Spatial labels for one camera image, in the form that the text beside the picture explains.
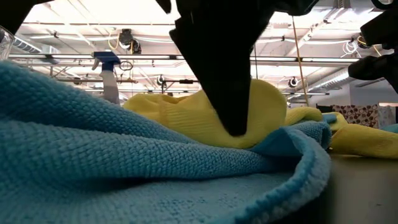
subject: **black table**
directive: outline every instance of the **black table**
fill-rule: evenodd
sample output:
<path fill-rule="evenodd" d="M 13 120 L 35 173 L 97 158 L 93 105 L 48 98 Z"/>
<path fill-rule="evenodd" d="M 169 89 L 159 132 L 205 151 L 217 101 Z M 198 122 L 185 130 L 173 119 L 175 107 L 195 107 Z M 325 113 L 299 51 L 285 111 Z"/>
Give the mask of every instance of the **black table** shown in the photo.
<path fill-rule="evenodd" d="M 321 196 L 276 223 L 398 223 L 398 161 L 354 156 L 332 161 Z"/>

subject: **yellow cloth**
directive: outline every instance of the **yellow cloth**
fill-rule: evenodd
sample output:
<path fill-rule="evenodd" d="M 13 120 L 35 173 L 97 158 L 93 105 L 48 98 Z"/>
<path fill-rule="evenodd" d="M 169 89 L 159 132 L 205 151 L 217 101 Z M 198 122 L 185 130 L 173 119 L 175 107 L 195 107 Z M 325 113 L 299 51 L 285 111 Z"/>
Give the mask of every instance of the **yellow cloth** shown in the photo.
<path fill-rule="evenodd" d="M 346 124 L 333 135 L 330 147 L 337 154 L 398 159 L 398 134 Z"/>
<path fill-rule="evenodd" d="M 256 145 L 283 125 L 323 120 L 315 108 L 286 110 L 285 98 L 278 89 L 260 80 L 251 83 L 248 130 L 239 137 L 225 131 L 204 91 L 181 98 L 140 94 L 130 98 L 124 107 L 204 144 L 237 149 Z M 332 114 L 337 118 L 330 124 L 334 133 L 332 153 L 398 159 L 398 134 L 348 124 L 343 115 Z"/>
<path fill-rule="evenodd" d="M 256 145 L 284 125 L 286 118 L 285 97 L 277 88 L 260 80 L 251 82 L 248 129 L 238 137 L 225 130 L 204 91 L 183 98 L 136 95 L 123 106 L 204 144 L 238 149 Z M 305 117 L 290 116 L 289 122 Z"/>

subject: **fluorescent light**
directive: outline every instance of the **fluorescent light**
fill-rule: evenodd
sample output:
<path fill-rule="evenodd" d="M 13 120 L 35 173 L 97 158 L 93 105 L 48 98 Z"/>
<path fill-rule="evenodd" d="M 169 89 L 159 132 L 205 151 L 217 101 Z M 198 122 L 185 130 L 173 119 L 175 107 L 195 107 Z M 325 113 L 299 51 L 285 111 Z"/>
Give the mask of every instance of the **fluorescent light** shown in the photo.
<path fill-rule="evenodd" d="M 93 59 L 91 55 L 67 55 L 67 54 L 58 54 L 51 55 L 55 59 L 59 58 L 70 58 L 70 59 Z"/>
<path fill-rule="evenodd" d="M 10 54 L 9 58 L 45 58 L 42 54 Z"/>
<path fill-rule="evenodd" d="M 168 55 L 118 55 L 120 59 L 143 59 L 143 60 L 158 60 L 170 59 Z"/>
<path fill-rule="evenodd" d="M 48 39 L 48 38 L 54 38 L 53 35 L 41 35 L 41 36 L 33 36 L 29 37 L 30 39 Z"/>
<path fill-rule="evenodd" d="M 250 57 L 250 60 L 256 60 L 256 57 Z M 295 57 L 257 57 L 257 61 L 268 61 L 268 62 L 295 62 Z"/>
<path fill-rule="evenodd" d="M 358 58 L 303 58 L 303 62 L 357 62 Z"/>

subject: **microfiber towel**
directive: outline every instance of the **microfiber towel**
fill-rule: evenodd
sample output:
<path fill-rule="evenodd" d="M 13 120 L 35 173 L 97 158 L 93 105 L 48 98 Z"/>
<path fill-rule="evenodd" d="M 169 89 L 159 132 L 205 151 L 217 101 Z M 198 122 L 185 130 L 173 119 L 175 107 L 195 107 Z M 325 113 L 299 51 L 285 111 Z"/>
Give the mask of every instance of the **microfiber towel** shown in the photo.
<path fill-rule="evenodd" d="M 398 124 L 386 126 L 382 130 L 398 134 Z"/>
<path fill-rule="evenodd" d="M 324 122 L 207 146 L 0 62 L 1 223 L 268 223 L 326 186 Z"/>
<path fill-rule="evenodd" d="M 331 153 L 382 159 L 398 159 L 398 134 L 358 124 L 348 124 L 340 113 L 327 113 L 324 120 L 333 132 Z"/>
<path fill-rule="evenodd" d="M 286 110 L 285 97 L 262 80 L 251 81 L 248 126 L 242 136 L 231 136 L 225 130 L 203 90 L 180 98 L 137 94 L 123 107 L 203 144 L 238 149 L 253 147 L 283 125 L 323 119 L 316 108 Z"/>

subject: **patterned fabric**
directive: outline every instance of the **patterned fabric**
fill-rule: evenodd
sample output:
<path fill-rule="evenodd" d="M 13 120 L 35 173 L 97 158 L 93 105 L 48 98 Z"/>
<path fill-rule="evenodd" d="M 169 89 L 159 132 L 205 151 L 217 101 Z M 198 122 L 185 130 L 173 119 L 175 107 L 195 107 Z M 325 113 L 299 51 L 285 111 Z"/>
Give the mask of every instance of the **patterned fabric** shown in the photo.
<path fill-rule="evenodd" d="M 393 106 L 380 106 L 378 112 L 379 128 L 396 124 L 396 108 Z"/>
<path fill-rule="evenodd" d="M 332 105 L 332 110 L 341 113 L 349 124 L 360 124 L 371 128 L 379 128 L 378 105 L 340 106 Z"/>

